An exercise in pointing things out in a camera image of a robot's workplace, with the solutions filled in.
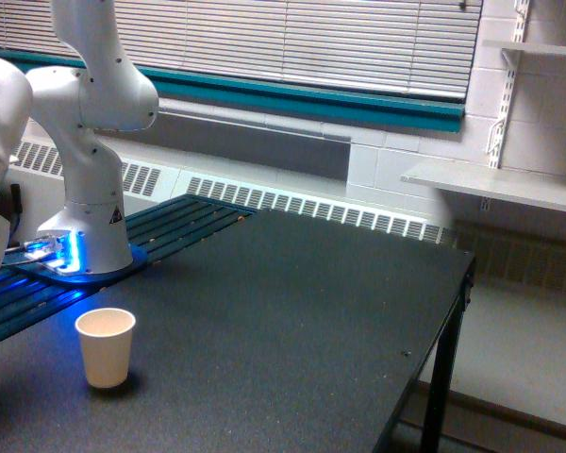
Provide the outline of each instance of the wall shelf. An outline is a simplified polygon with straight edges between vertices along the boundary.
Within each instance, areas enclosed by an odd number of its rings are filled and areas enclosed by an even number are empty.
[[[428,159],[408,170],[401,180],[566,212],[566,178],[498,170],[455,160]]]
[[[518,51],[534,55],[549,55],[566,57],[566,46],[539,44],[534,42],[510,42],[485,40],[482,42],[485,47],[497,47],[503,51]]]

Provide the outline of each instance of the teal window frame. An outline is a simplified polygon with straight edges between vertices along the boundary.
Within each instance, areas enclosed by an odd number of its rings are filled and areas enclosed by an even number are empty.
[[[80,59],[1,48],[0,58],[9,60],[24,72],[42,66],[84,67]],[[455,102],[330,90],[140,65],[139,69],[165,97],[180,96],[237,108],[275,110],[290,116],[316,116],[333,123],[459,132],[465,114],[465,106]]]

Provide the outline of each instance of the white paper cup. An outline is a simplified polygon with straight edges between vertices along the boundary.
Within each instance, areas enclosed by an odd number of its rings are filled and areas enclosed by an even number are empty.
[[[134,315],[121,309],[91,310],[75,320],[86,380],[92,387],[108,389],[125,381],[135,324]]]

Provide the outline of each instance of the black tabletop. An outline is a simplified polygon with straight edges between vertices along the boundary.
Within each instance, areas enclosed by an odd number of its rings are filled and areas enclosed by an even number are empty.
[[[368,452],[473,257],[260,212],[0,343],[0,452]],[[131,374],[87,387],[74,329],[137,316]]]

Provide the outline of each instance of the window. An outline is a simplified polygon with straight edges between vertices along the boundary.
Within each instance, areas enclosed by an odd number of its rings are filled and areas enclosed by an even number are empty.
[[[116,0],[145,66],[462,101],[482,0]],[[60,56],[48,0],[0,1],[0,47]]]

